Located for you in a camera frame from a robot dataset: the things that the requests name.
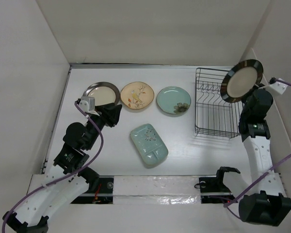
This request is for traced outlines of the dark rimmed mosaic plate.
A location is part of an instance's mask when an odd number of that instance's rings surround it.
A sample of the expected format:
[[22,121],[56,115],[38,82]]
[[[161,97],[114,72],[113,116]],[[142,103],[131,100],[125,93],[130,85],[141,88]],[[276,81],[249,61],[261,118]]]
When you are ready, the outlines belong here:
[[255,86],[260,84],[263,65],[255,59],[248,59],[236,64],[224,77],[221,98],[228,103],[239,102]]

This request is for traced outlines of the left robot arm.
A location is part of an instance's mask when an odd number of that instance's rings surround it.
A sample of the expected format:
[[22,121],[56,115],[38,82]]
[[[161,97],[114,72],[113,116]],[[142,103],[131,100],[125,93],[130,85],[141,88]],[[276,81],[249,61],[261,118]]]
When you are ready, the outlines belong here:
[[[9,226],[16,233],[46,233],[49,221],[84,192],[98,188],[99,175],[89,165],[102,151],[104,126],[114,127],[119,122],[121,104],[109,103],[95,108],[96,114],[84,112],[82,100],[76,108],[87,118],[86,124],[70,124],[63,137],[63,147],[55,157],[40,187],[28,193],[3,216],[1,231]],[[100,146],[91,158],[86,154],[97,138]]]

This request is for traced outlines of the teal flower plate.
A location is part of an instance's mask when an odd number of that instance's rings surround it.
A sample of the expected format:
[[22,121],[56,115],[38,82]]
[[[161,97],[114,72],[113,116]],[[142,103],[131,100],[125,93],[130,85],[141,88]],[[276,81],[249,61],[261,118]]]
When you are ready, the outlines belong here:
[[181,115],[191,106],[191,97],[183,88],[168,86],[157,95],[157,105],[168,114]]

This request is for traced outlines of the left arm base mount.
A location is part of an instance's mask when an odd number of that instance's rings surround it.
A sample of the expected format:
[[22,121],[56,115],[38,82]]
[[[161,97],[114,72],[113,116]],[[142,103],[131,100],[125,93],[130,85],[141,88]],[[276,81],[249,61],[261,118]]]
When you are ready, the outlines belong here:
[[114,176],[102,176],[71,204],[113,204]]

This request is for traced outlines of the tan bird pattern plate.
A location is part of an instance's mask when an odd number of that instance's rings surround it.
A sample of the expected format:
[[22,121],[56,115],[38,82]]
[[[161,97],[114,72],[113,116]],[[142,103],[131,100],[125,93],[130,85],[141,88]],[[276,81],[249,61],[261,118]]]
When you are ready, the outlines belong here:
[[154,90],[144,82],[129,83],[120,92],[122,103],[132,110],[146,108],[152,103],[154,97]]

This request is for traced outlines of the brown rimmed cream plate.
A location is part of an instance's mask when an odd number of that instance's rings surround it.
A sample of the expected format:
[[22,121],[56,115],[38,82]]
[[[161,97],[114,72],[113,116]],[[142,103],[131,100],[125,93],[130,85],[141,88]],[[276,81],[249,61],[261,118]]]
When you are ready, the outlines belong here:
[[120,100],[119,89],[109,82],[97,82],[90,85],[84,91],[83,96],[95,98],[95,106],[109,103],[117,105]]

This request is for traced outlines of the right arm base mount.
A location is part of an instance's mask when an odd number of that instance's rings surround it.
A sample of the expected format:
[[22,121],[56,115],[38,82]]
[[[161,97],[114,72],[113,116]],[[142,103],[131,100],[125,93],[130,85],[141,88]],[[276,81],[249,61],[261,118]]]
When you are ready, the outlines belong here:
[[199,177],[194,188],[199,189],[202,204],[224,204],[235,199],[231,191],[214,176]]

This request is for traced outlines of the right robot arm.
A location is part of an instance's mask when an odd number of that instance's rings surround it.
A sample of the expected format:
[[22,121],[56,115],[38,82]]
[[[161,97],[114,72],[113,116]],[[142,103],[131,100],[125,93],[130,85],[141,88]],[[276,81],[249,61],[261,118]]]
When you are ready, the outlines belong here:
[[241,221],[277,227],[290,212],[291,199],[284,196],[271,159],[270,131],[265,117],[273,101],[270,92],[257,89],[247,97],[242,109],[239,131],[252,183],[248,184],[238,169],[225,167],[223,174],[214,179],[214,185],[220,191],[231,191],[239,204]]

